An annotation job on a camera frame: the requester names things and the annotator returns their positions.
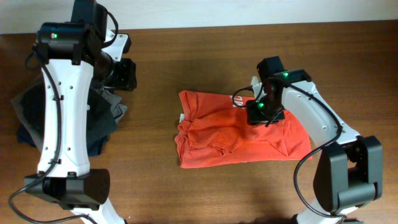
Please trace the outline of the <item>orange t-shirt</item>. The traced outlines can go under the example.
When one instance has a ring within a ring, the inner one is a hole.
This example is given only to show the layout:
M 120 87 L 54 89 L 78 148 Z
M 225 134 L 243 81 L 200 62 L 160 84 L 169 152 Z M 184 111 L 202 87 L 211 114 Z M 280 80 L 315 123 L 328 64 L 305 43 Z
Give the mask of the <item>orange t-shirt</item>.
M 241 105 L 248 96 L 184 90 L 183 117 L 175 137 L 180 167 L 195 169 L 257 161 L 299 160 L 311 150 L 310 137 L 289 111 L 268 127 L 250 126 Z

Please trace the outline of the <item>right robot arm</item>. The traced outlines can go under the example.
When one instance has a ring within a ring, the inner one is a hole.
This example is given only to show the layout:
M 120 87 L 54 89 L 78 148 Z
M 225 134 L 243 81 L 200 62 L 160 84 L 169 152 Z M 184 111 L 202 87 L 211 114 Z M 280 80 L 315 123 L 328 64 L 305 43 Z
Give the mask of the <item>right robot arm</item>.
M 363 137 L 349 127 L 322 98 L 304 69 L 286 70 L 278 56 L 257 65 L 250 90 L 254 100 L 246 106 L 248 124 L 277 124 L 291 112 L 305 128 L 316 149 L 294 170 L 294 187 L 305 210 L 291 223 L 356 223 L 347 214 L 382 195 L 383 150 L 375 136 Z M 320 153 L 313 179 L 315 198 L 308 203 L 298 185 L 303 163 Z

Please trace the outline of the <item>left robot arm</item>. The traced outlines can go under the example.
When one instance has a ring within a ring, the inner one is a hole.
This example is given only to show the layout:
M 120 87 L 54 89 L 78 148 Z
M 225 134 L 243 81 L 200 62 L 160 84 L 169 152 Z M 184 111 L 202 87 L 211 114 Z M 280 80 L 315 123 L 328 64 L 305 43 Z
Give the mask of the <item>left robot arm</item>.
M 90 166 L 86 105 L 94 83 L 114 90 L 137 86 L 127 34 L 107 27 L 112 14 L 93 0 L 76 0 L 70 21 L 44 23 L 34 55 L 45 83 L 44 143 L 37 172 L 23 191 L 56 203 L 85 223 L 123 223 L 110 199 L 110 174 Z

